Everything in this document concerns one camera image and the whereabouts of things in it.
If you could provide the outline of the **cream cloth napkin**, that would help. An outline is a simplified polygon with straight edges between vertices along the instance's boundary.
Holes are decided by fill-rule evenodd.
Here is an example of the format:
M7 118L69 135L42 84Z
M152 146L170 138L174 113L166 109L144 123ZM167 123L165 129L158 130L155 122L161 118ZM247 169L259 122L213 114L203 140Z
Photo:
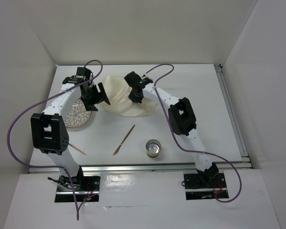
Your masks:
M102 104L102 110L106 112L123 117L143 117L150 116L157 107L157 102L147 98L141 103L133 103L128 98L132 89L122 76L109 75L102 84L111 103Z

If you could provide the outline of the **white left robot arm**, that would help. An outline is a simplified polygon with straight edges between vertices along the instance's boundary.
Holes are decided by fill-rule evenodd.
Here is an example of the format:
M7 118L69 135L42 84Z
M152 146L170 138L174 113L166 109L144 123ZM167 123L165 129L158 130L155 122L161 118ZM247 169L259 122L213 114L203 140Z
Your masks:
M69 135L65 119L73 104L81 99L86 111L97 111L96 104L110 103L102 83L92 82L92 72L78 67L74 76L62 82L61 93L42 112L31 116L33 146L46 154L60 170L59 183L73 190L84 186L81 166L68 150Z

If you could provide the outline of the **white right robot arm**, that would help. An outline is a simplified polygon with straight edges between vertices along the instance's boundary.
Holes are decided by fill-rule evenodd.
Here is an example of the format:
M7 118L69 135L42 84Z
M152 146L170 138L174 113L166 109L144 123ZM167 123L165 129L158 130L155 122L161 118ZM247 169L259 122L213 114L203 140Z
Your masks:
M164 108L174 136L179 136L187 149L194 151L193 158L200 185L211 186L219 170L213 159L205 152L189 99L175 97L158 86L154 86L152 79L140 77L135 72L127 74L124 80L131 87L128 98L133 103L141 103L144 98L148 98L158 102Z

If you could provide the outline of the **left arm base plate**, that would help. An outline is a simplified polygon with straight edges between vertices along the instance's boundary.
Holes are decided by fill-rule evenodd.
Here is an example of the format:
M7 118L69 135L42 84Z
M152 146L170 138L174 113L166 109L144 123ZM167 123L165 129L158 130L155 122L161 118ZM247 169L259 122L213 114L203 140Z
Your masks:
M83 177L82 184L74 184L74 190L76 200L82 202L87 198L87 202L98 202L99 201L99 190L100 190L101 176L87 176ZM73 194L69 180L60 177L58 180L54 180L57 184L55 203L70 203L73 202Z

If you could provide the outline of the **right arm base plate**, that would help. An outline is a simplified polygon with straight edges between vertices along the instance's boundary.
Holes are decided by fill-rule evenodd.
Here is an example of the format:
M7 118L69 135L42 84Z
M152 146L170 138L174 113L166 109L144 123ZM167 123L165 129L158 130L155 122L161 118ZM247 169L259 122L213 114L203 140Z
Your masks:
M184 174L181 185L185 188L186 200L229 199L227 184L223 173L219 173L210 183L203 184L198 174Z

